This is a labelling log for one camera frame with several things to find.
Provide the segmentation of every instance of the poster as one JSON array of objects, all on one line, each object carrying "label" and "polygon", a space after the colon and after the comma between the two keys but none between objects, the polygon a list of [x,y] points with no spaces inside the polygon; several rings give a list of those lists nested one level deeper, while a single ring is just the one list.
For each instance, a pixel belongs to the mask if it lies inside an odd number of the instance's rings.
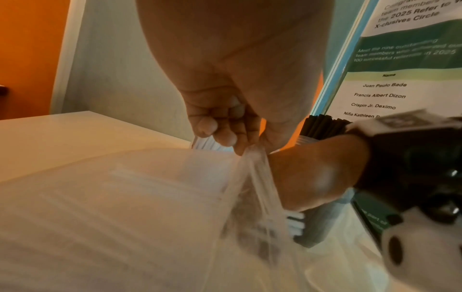
[{"label": "poster", "polygon": [[462,0],[380,0],[327,114],[462,115]]}]

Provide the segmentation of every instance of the orange wall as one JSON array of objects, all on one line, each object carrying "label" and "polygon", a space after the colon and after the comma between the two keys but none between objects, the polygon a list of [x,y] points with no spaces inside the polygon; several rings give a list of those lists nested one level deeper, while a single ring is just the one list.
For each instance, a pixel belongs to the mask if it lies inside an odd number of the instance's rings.
[{"label": "orange wall", "polygon": [[49,113],[70,0],[0,0],[0,119]]},{"label": "orange wall", "polygon": [[[316,93],[314,95],[314,98],[313,98],[313,105],[311,107],[314,106],[314,104],[316,103],[316,100],[318,99],[319,97],[319,94],[321,93],[321,90],[322,90],[322,86],[324,85],[324,79],[323,79],[323,75],[321,73],[321,76],[319,77],[319,81],[318,81],[318,88],[316,89]],[[303,128],[303,124],[304,124],[305,120],[301,121],[300,124],[298,124],[297,126],[297,129],[295,130],[294,134],[292,135],[292,137],[290,138],[289,142],[287,143],[287,145],[285,145],[284,147],[282,147],[281,149],[287,149],[287,148],[290,148],[290,147],[293,147],[295,146],[296,142],[297,142],[297,138],[298,136],[300,135],[300,132]],[[260,135],[261,133],[263,133],[263,131],[265,130],[265,126],[266,126],[266,120],[262,119],[261,120],[261,124],[260,124]]]}]

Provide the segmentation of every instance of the white table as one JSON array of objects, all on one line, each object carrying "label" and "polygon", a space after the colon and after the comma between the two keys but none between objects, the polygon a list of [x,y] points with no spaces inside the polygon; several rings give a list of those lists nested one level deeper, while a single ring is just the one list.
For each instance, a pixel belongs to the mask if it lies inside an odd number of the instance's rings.
[{"label": "white table", "polygon": [[0,121],[0,182],[110,153],[189,141],[92,112]]}]

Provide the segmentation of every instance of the plastic bag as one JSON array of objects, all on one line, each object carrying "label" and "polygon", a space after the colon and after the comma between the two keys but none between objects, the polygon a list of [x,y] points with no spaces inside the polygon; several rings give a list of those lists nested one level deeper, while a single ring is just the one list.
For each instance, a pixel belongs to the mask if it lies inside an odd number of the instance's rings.
[{"label": "plastic bag", "polygon": [[0,291],[302,291],[286,228],[260,149],[108,155],[0,185]]}]

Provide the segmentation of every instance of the white door frame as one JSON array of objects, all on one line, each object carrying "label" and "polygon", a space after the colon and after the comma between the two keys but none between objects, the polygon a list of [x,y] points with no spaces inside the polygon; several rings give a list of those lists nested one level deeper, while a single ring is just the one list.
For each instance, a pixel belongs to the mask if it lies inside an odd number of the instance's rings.
[{"label": "white door frame", "polygon": [[69,3],[66,27],[51,95],[50,114],[60,114],[63,109],[86,2],[87,0],[70,0]]}]

